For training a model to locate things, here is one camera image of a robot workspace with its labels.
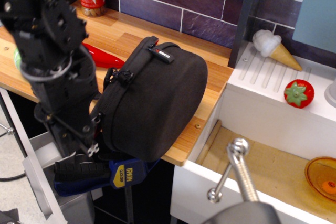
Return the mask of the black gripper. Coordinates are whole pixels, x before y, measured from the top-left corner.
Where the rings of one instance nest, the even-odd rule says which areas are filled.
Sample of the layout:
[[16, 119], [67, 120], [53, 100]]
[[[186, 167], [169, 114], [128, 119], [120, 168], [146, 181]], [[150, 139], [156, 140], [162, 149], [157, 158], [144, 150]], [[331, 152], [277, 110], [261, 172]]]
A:
[[38, 98], [34, 114], [53, 136], [62, 157], [82, 150], [92, 156], [102, 141], [103, 114], [92, 118], [89, 107], [98, 92], [95, 74], [29, 76]]

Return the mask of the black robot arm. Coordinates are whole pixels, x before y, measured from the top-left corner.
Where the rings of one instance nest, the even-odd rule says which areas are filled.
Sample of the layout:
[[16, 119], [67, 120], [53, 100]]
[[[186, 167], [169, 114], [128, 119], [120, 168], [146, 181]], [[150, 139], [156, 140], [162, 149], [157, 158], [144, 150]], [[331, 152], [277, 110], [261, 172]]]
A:
[[98, 93], [96, 66], [83, 45], [86, 22], [66, 0], [1, 0], [1, 23], [21, 57], [20, 72], [38, 99], [35, 118], [63, 156], [98, 151], [89, 113]]

